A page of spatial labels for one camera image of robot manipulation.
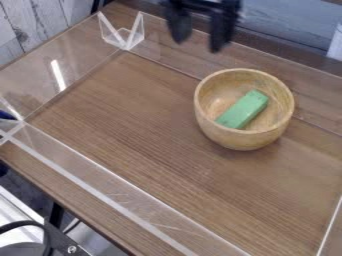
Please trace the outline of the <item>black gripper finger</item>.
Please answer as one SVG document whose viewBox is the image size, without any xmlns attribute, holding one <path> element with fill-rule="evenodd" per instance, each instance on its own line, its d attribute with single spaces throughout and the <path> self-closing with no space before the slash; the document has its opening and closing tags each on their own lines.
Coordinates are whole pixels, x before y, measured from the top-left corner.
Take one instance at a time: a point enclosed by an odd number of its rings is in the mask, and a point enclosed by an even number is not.
<svg viewBox="0 0 342 256">
<path fill-rule="evenodd" d="M 192 18 L 188 11 L 168 6 L 165 20 L 170 37 L 177 44 L 181 44 L 192 33 Z"/>
<path fill-rule="evenodd" d="M 209 18 L 209 51 L 217 53 L 231 42 L 239 19 L 236 10 L 217 10 L 211 12 Z"/>
</svg>

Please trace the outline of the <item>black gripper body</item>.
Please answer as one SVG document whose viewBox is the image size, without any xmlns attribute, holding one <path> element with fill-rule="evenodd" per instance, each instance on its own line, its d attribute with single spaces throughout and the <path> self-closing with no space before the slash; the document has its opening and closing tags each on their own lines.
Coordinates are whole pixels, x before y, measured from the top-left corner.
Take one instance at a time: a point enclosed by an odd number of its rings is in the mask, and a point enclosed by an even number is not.
<svg viewBox="0 0 342 256">
<path fill-rule="evenodd" d="M 237 12 L 241 8 L 241 0 L 165 0 L 165 8 L 180 11 L 208 11 L 219 9 L 228 12 Z"/>
</svg>

